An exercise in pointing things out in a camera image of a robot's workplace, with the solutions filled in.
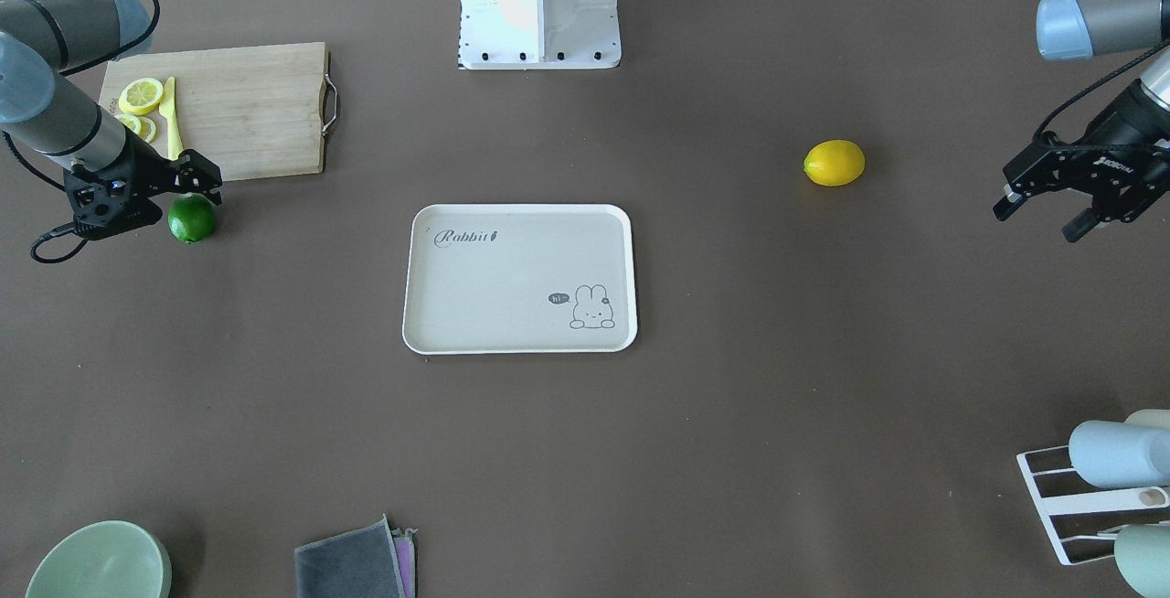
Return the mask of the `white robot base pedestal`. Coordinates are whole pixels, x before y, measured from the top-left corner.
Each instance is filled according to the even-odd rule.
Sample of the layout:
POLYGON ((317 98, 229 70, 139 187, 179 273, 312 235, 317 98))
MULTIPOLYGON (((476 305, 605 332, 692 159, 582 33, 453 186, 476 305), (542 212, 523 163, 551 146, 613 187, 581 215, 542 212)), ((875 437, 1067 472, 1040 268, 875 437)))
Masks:
POLYGON ((613 69, 618 0, 460 0, 464 70, 613 69))

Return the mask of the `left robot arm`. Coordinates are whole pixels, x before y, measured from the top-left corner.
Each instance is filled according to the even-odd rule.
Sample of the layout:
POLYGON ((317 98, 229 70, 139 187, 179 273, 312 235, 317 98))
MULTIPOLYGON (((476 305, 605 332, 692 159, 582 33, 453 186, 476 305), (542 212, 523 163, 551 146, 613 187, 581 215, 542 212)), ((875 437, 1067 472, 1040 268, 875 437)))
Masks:
POLYGON ((1040 0, 1035 36, 1037 51, 1049 61, 1133 49, 1145 63, 1078 140, 1058 139, 1046 118, 1005 165, 994 216, 1006 220, 1048 191, 1079 191, 1090 206, 1062 229, 1078 242, 1115 220, 1133 222, 1169 190, 1169 0, 1040 0))

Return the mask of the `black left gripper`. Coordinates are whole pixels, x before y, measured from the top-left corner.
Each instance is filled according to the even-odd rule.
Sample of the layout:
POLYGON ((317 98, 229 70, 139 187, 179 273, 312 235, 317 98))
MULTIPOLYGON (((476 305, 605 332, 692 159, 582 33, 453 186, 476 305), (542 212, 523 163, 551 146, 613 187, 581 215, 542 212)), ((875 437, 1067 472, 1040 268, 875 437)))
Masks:
POLYGON ((1134 80, 1079 140, 1062 143, 1042 132, 1007 161, 1004 194, 992 213, 1003 222, 1035 194, 1081 191, 1093 198, 1090 206, 1062 228, 1067 242, 1079 242, 1090 231, 1140 215, 1166 194, 1165 144, 1166 108, 1134 80))

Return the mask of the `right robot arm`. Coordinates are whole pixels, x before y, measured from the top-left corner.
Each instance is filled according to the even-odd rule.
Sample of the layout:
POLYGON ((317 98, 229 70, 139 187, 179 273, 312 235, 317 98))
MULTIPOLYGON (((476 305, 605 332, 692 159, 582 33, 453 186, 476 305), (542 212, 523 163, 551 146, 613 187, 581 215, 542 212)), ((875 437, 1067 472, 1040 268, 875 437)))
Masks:
POLYGON ((68 80, 137 55, 157 18, 138 0, 4 2, 4 133, 63 170, 70 224, 55 235, 103 240, 161 219, 154 197, 199 193, 220 205, 213 161, 183 151, 170 161, 68 80))

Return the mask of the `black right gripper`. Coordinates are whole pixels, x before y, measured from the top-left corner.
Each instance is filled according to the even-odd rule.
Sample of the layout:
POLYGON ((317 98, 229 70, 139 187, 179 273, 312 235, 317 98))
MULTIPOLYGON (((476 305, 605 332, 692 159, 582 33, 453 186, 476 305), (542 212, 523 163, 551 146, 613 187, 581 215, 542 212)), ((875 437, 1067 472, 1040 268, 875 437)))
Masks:
POLYGON ((73 226, 84 240, 103 240, 146 226, 163 216, 152 198, 161 193, 199 194, 222 205, 221 170, 194 149, 178 156, 176 166, 147 152, 122 153, 104 169, 76 164, 63 170, 64 194, 73 207, 73 226))

